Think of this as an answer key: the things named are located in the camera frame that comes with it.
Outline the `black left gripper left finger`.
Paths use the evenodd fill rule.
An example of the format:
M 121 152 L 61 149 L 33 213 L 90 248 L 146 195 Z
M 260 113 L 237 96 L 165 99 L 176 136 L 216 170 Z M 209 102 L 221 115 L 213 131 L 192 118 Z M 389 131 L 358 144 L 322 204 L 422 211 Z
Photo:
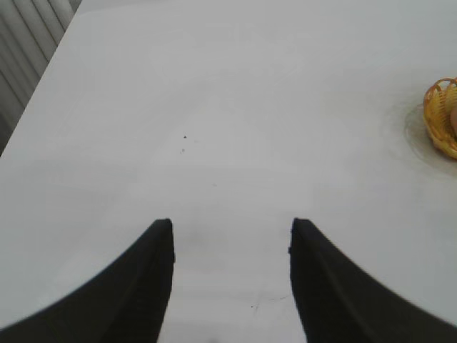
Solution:
M 1 341 L 157 342 L 175 261 L 172 221 L 157 219 L 83 286 L 2 329 Z

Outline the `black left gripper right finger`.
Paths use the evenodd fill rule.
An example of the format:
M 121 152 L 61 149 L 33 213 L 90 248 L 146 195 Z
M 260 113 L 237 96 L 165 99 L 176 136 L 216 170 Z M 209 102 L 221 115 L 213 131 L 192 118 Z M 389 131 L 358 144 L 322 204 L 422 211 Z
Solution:
M 456 341 L 456 326 L 376 281 L 312 221 L 294 219 L 288 252 L 307 342 Z

